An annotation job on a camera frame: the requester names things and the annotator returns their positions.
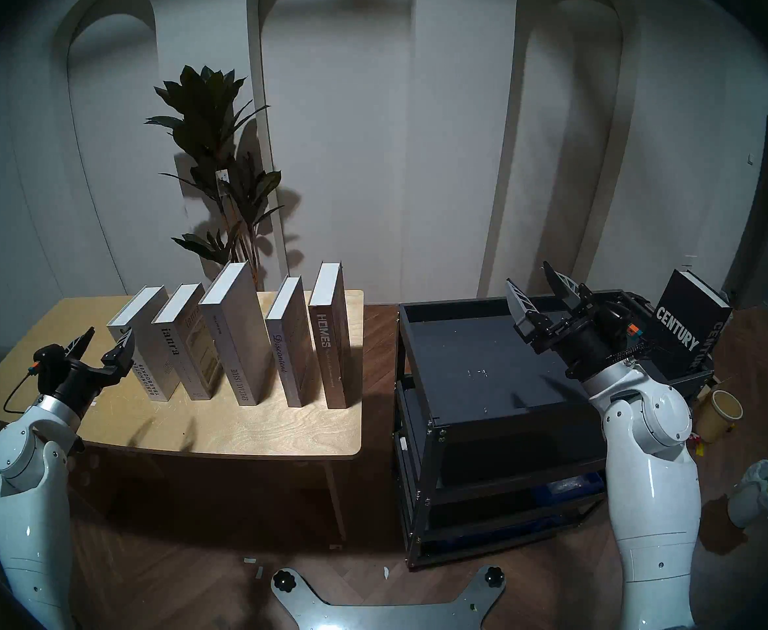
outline cable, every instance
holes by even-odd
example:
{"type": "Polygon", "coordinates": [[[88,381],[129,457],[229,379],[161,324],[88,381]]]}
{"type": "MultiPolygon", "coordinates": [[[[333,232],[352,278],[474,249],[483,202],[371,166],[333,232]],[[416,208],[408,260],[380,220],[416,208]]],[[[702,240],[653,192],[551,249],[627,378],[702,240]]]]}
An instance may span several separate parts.
{"type": "Polygon", "coordinates": [[[19,390],[19,389],[20,389],[20,386],[22,386],[22,385],[23,385],[23,382],[24,382],[26,379],[28,379],[30,376],[31,376],[31,373],[30,373],[30,372],[26,372],[26,376],[24,376],[22,379],[20,379],[20,383],[19,383],[19,384],[17,384],[17,385],[14,387],[14,390],[12,390],[12,391],[11,391],[11,394],[8,396],[8,399],[6,399],[6,400],[5,400],[5,404],[3,404],[3,405],[2,405],[2,410],[3,410],[3,411],[5,411],[6,413],[19,413],[19,414],[21,414],[21,415],[22,415],[22,414],[25,412],[25,411],[10,411],[10,410],[8,409],[8,402],[10,402],[10,401],[11,401],[11,397],[13,397],[13,396],[14,396],[14,393],[16,393],[16,392],[17,392],[17,390],[19,390]]]}

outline wooden table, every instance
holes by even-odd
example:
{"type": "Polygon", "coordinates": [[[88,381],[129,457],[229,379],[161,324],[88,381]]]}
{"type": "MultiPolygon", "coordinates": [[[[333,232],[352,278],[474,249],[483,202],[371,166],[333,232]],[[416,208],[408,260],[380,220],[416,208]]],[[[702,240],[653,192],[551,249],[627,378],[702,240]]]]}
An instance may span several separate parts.
{"type": "MultiPolygon", "coordinates": [[[[306,300],[311,292],[306,291],[306,300]]],[[[275,291],[259,293],[262,313],[267,313],[275,291]]],[[[128,296],[66,298],[55,305],[0,364],[0,422],[19,415],[3,411],[8,394],[31,364],[31,356],[44,345],[66,346],[90,326],[96,333],[84,362],[100,367],[100,357],[114,340],[107,322],[129,300],[128,296]]],[[[346,388],[352,406],[326,408],[319,364],[311,361],[303,387],[302,408],[289,408],[282,383],[271,363],[266,395],[254,407],[240,407],[225,375],[211,400],[193,402],[177,386],[168,402],[153,402],[131,372],[120,384],[105,388],[87,411],[78,429],[86,444],[135,452],[176,453],[240,459],[321,460],[326,473],[334,515],[345,537],[337,489],[330,461],[349,459],[360,451],[361,381],[364,337],[364,293],[346,292],[351,346],[346,388]]],[[[36,380],[29,379],[8,404],[22,411],[37,396],[36,380]]]]}

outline wooden floor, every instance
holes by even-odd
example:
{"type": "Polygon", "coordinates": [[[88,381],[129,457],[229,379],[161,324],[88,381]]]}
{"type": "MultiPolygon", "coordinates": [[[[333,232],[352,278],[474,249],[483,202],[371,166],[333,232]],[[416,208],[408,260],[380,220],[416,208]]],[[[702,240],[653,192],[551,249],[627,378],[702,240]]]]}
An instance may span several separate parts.
{"type": "MultiPolygon", "coordinates": [[[[390,477],[395,311],[366,308],[363,450],[335,467],[348,540],[339,540],[318,465],[157,458],[159,478],[121,483],[107,518],[72,501],[72,609],[84,628],[292,630],[269,586],[280,567],[296,569],[330,603],[404,604],[451,600],[486,563],[507,576],[486,630],[616,627],[621,565],[605,507],[583,528],[551,540],[407,572],[390,477]]],[[[724,514],[714,514],[720,504],[713,501],[748,465],[768,458],[768,312],[738,312],[715,354],[717,374],[730,378],[726,388],[741,399],[745,417],[696,459],[709,502],[703,533],[714,552],[697,545],[691,600],[707,627],[750,618],[756,602],[766,609],[768,522],[743,543],[724,514]]],[[[87,490],[109,465],[149,470],[125,456],[102,461],[87,490]]]]}

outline black cart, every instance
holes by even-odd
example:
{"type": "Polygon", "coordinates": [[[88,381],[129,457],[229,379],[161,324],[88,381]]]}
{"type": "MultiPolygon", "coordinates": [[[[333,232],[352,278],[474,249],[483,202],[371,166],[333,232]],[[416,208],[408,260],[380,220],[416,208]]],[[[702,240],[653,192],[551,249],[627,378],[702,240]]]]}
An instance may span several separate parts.
{"type": "MultiPolygon", "coordinates": [[[[532,301],[562,318],[558,298],[532,301]]],[[[393,474],[408,568],[551,537],[603,503],[600,415],[557,354],[522,342],[505,298],[402,304],[396,343],[393,474]]],[[[711,375],[672,385],[689,401],[711,375]]]]}

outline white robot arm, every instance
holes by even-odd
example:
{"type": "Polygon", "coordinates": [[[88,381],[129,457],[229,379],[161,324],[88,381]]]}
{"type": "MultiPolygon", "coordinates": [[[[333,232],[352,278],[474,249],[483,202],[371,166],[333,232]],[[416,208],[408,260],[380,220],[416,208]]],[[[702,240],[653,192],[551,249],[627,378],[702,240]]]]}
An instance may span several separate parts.
{"type": "Polygon", "coordinates": [[[568,289],[550,264],[544,272],[570,312],[553,324],[507,280],[516,330],[537,353],[553,349],[600,412],[606,437],[608,510],[623,565],[621,630],[693,627],[690,563],[701,501],[696,464],[684,446],[690,409],[672,387],[652,379],[627,348],[633,303],[568,289]]]}
{"type": "Polygon", "coordinates": [[[74,628],[67,454],[90,402],[133,364],[131,332],[102,357],[103,368],[81,363],[92,336],[90,328],[65,350],[36,352],[29,374],[39,375],[41,394],[0,431],[0,563],[14,597],[48,630],[74,628]]]}

